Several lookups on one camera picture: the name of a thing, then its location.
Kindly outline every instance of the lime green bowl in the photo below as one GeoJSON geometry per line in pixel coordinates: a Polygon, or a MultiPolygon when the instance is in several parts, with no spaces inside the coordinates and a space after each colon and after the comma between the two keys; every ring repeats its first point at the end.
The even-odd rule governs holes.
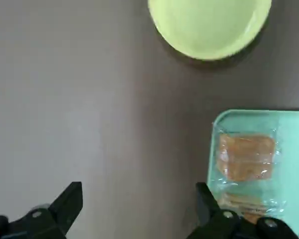
{"type": "Polygon", "coordinates": [[[154,24],[177,51],[219,60],[242,50],[264,25],[272,0],[148,0],[154,24]]]}

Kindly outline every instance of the mint green tray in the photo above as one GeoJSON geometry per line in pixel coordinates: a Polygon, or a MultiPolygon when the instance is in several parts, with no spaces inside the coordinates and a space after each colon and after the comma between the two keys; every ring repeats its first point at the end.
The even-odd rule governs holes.
{"type": "Polygon", "coordinates": [[[211,139],[207,185],[213,191],[217,172],[215,167],[219,128],[231,132],[266,133],[274,129],[275,138],[281,149],[278,172],[274,172],[273,191],[280,201],[286,201],[282,220],[299,235],[299,112],[297,111],[254,111],[228,110],[221,113],[214,122],[211,139]]]}

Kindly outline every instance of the screw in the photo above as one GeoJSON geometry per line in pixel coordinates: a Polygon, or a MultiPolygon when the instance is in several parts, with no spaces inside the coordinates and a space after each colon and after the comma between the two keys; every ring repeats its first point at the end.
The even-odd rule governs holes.
{"type": "Polygon", "coordinates": [[[270,228],[276,228],[278,226],[277,223],[275,223],[275,221],[271,219],[266,219],[265,223],[270,228]]]}
{"type": "Polygon", "coordinates": [[[42,214],[42,212],[37,211],[37,212],[34,212],[34,213],[32,214],[32,217],[37,218],[37,217],[40,217],[41,214],[42,214]]]}
{"type": "Polygon", "coordinates": [[[230,211],[224,211],[223,215],[224,215],[226,218],[232,218],[232,217],[234,216],[230,211]]]}

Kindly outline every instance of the table surface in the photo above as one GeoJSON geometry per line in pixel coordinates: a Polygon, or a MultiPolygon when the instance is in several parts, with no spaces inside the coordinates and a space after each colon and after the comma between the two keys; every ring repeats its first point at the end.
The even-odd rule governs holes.
{"type": "Polygon", "coordinates": [[[71,181],[69,238],[183,239],[196,224],[212,122],[231,108],[299,109],[299,0],[275,0],[237,64],[178,57],[146,0],[0,0],[0,213],[71,181]]]}

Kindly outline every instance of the plastic wrap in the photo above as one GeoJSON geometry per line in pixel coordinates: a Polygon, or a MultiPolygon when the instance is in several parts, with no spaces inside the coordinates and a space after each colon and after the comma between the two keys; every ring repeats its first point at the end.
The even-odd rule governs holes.
{"type": "Polygon", "coordinates": [[[261,134],[220,134],[217,168],[231,181],[271,178],[275,141],[261,134]]]}
{"type": "Polygon", "coordinates": [[[213,194],[220,207],[236,211],[252,223],[263,216],[281,218],[286,201],[275,191],[282,163],[277,129],[214,130],[218,144],[214,149],[213,194]]]}

